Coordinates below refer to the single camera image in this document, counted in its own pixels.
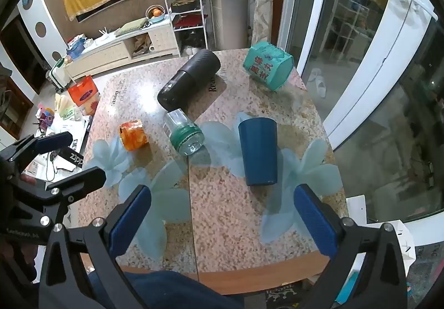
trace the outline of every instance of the bottle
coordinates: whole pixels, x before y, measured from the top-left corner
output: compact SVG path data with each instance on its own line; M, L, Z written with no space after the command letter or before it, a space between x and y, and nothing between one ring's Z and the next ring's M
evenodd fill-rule
M185 109L188 100L205 87L220 68L221 62L212 51L199 50L159 91L157 101L168 112Z
M202 147L204 136L201 129L181 109L167 112L163 122L163 130L179 155L192 155Z

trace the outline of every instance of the white slipper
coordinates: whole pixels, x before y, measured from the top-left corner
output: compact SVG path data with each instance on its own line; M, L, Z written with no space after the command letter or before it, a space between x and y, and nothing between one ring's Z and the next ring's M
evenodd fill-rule
M324 78L321 75L317 75L315 78L316 82L316 91L319 97L325 98L326 97L326 83L324 82Z
M321 69L314 68L313 70L311 70L310 76L308 77L308 82L313 81L316 78L316 76L321 74L322 74Z

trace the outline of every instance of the light blue flower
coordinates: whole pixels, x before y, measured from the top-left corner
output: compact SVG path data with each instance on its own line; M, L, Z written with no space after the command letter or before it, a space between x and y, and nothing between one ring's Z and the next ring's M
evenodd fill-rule
M122 173L130 167L131 156L118 136L109 145L105 140L96 140L92 146L92 154L92 159L84 164L83 170L95 166L104 170L107 177L104 187L109 189L122 179Z
M184 223L191 220L190 194L173 186L187 174L182 160L171 160L151 180L145 168L137 168L126 175L118 186L118 196L125 201L137 185L151 190L151 207L143 219L135 242L148 257L157 260L167 247L166 223Z
M232 175L245 177L238 127L242 121L249 118L251 116L239 112L233 129L217 121L200 124L199 127L205 136L204 147L189 158L190 163L204 167L226 166Z
M278 179L270 188L266 210L261 222L261 242L278 239L293 227L299 235L310 238L310 233L294 207L296 186L307 184L318 196L333 195L342 187L336 165L323 164L328 144L324 140L312 141L302 160L290 149L278 152Z

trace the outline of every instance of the black cylindrical bottle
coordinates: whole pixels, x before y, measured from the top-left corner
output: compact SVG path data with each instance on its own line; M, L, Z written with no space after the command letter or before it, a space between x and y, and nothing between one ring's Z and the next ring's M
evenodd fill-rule
M160 90L157 101L168 112L185 109L188 100L205 87L220 68L221 63L212 51L199 50Z

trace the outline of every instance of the tissue box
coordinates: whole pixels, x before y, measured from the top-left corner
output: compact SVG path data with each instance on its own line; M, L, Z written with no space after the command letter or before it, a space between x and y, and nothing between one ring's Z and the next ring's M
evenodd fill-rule
M249 49L243 66L252 77L276 91L287 81L294 61L292 55L276 46L259 42Z

